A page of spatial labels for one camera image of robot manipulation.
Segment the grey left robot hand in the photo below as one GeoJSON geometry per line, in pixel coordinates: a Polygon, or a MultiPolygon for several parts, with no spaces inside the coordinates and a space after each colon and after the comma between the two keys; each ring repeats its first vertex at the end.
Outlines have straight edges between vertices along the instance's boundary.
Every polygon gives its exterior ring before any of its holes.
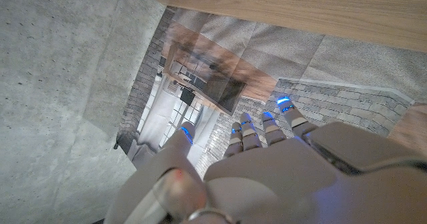
{"type": "Polygon", "coordinates": [[[204,176],[187,159],[184,123],[119,190],[106,223],[425,223],[426,157],[344,123],[310,123],[289,97],[270,113],[262,147],[248,114],[204,176]]]}

